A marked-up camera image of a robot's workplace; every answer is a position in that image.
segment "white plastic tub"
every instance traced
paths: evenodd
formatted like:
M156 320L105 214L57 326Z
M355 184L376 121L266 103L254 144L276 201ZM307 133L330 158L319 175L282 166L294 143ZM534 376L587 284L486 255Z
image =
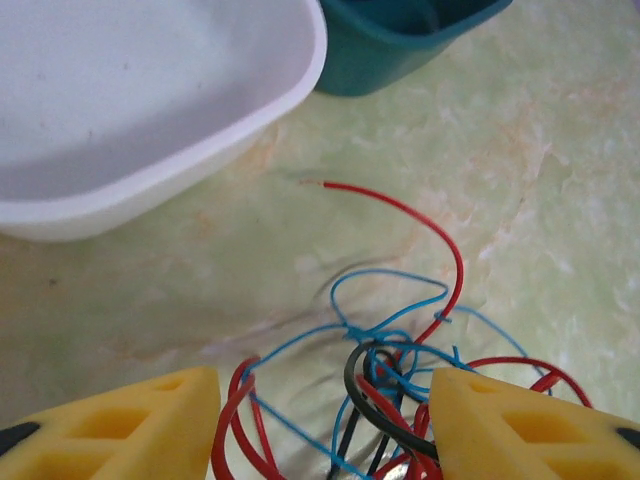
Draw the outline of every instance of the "white plastic tub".
M316 0L0 0L0 231L157 206L300 103L325 51Z

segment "green marble floor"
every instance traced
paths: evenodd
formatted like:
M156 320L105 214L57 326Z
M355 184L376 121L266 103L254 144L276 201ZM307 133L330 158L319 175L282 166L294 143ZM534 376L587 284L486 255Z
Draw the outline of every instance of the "green marble floor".
M218 365L226 382L248 354L330 321L316 292L351 263L452 282L433 234L300 184L310 177L432 216L462 250L466 304L574 374L597 408L640 421L639 133L632 2L516 1L384 91L312 95L224 171L116 231L60 245L0 237L0 423L195 364ZM376 278L344 298L366 325L421 294ZM511 352L464 316L436 341L467 359ZM259 388L326 438L348 350L328 338L261 371ZM308 453L273 436L284 471L302 478ZM239 460L234 472L253 478Z

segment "teal bucket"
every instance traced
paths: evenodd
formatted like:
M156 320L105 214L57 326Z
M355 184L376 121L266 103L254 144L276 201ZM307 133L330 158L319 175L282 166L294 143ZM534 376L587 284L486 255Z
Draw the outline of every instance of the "teal bucket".
M327 59L316 87L355 97L421 67L512 0L320 0Z

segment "black wire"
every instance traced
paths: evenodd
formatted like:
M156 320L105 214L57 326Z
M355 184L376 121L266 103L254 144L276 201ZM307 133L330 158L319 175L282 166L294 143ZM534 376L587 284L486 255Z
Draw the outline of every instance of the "black wire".
M355 380L355 367L360 356L371 348L379 346L377 342L366 342L358 345L349 355L347 363L344 367L344 386L347 395L351 398L353 405L360 411L371 424L385 435L393 438L399 445L410 450L422 453L434 460L438 460L438 452L433 443L414 435L411 432L397 426L386 416L378 412L374 407L369 405L367 398L360 392Z
M391 362L391 368L399 375L402 375L402 370L400 369L400 365L398 364L397 359L391 352L384 350L383 348L376 348L374 351L374 355L378 355L378 354L382 354L383 356L385 356ZM365 357L364 369L365 369L364 370L365 378L367 379L368 382L373 383L373 378L371 376L371 353L370 352L368 352L367 356ZM388 386L389 386L389 381L385 383L377 382L376 384L376 388L382 388L382 387L388 387ZM403 395L404 395L404 392L401 388L400 390L398 390L398 394L396 396L396 401L399 405L402 404ZM347 455L347 451L353 439L353 434L355 432L356 425L358 424L358 420L360 420L360 411L357 408L354 408L351 411L351 415L349 416L349 419L347 420L347 426L345 427L344 435L342 436L342 440L340 440L340 445L338 447L337 455L342 460L344 460L344 458ZM367 475L373 475L373 473L375 473L378 470L378 466L382 461L384 452L386 451L387 446L389 445L389 440L390 440L390 437L388 435L384 435L380 440L380 444L376 449L376 453L373 457L371 465L369 466ZM340 466L336 463L332 463L331 469L327 474L326 480L334 480L337 477L338 473L340 473Z
M377 356L379 354L382 354L383 356L387 357L387 360L391 362L391 368L393 368L393 370L397 374L402 375L402 369L400 368L400 364L398 363L398 360L396 359L395 355L393 355L391 352L383 348L376 348L373 356ZM368 353L367 356L364 358L363 368L364 368L364 378L368 382L373 384L373 378L371 376L371 354L370 353ZM404 389L400 386L400 388L398 389L398 393L396 394L396 403L398 404L398 407L402 406L402 399L405 393L406 392L404 391ZM373 460L369 465L369 469L367 470L367 476L372 476L378 470L378 467L380 466L380 462L382 461L382 457L384 456L384 452L387 450L387 446L389 445L389 440L391 440L391 437L389 435L383 435L382 440L380 440L380 444L378 445L378 449L376 450L376 453L373 456Z
M340 440L340 446L338 447L338 457L344 460L347 456L347 450L349 449L349 445L351 444L351 440L353 439L353 434L356 431L356 425L358 424L358 420L360 420L360 412L357 408L354 408L351 411L351 415L349 415L349 420L347 420L347 426L344 430L344 435L342 436L342 440ZM340 466L337 463L331 463L331 469L329 473L327 473L327 480L334 480L338 473L340 473Z

